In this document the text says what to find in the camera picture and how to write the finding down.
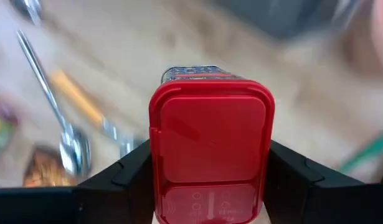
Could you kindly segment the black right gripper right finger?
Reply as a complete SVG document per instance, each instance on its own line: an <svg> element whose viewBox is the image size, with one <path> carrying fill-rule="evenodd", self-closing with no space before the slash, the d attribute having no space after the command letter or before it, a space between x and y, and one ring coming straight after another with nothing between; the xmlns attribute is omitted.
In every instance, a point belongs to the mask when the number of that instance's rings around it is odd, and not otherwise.
<svg viewBox="0 0 383 224"><path fill-rule="evenodd" d="M272 224L383 224L383 183L365 184L275 141L263 201Z"/></svg>

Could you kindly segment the all-metal spoon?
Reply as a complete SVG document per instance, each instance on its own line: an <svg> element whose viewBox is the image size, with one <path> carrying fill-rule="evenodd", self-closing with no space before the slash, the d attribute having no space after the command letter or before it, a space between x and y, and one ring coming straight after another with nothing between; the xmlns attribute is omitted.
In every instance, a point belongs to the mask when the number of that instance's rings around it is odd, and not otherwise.
<svg viewBox="0 0 383 224"><path fill-rule="evenodd" d="M87 135L65 119L50 89L45 71L37 54L23 31L17 31L17 39L29 65L47 98L61 127L59 151L65 170L78 180L85 180L91 170L91 150Z"/></svg>

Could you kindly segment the pink cube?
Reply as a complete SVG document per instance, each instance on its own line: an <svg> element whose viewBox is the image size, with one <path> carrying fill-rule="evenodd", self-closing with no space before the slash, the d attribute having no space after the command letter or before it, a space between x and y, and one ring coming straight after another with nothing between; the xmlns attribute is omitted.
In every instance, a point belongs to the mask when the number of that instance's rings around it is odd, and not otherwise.
<svg viewBox="0 0 383 224"><path fill-rule="evenodd" d="M149 103L159 224L249 224L260 213L275 115L262 84L216 67L167 69Z"/></svg>

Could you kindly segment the yellow-handled metal spoon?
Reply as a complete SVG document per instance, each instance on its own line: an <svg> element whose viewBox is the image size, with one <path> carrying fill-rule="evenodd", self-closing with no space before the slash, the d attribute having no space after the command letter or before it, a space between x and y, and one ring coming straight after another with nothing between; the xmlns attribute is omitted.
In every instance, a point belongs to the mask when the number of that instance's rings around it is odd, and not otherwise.
<svg viewBox="0 0 383 224"><path fill-rule="evenodd" d="M81 87L68 77L62 70L53 72L50 82L79 112L88 119L104 136L119 145L120 157L124 157L131 151L142 145L146 139L138 134L123 131L111 122L93 102L81 90Z"/></svg>

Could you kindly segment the green-handled metal spoon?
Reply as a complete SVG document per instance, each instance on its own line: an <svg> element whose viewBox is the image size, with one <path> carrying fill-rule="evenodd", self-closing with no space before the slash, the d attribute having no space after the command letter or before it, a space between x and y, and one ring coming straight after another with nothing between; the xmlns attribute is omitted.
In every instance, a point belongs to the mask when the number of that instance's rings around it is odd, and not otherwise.
<svg viewBox="0 0 383 224"><path fill-rule="evenodd" d="M368 142L362 150L341 165L339 171L345 174L358 165L361 165L364 161L379 156L383 156L383 132L378 134L373 140Z"/></svg>

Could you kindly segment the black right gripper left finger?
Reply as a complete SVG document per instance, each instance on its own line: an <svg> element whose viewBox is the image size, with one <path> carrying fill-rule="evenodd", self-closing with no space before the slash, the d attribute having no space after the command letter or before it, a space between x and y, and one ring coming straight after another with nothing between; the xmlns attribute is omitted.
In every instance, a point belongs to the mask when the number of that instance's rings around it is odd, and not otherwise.
<svg viewBox="0 0 383 224"><path fill-rule="evenodd" d="M0 224L151 224L153 213L148 141L76 186L0 189Z"/></svg>

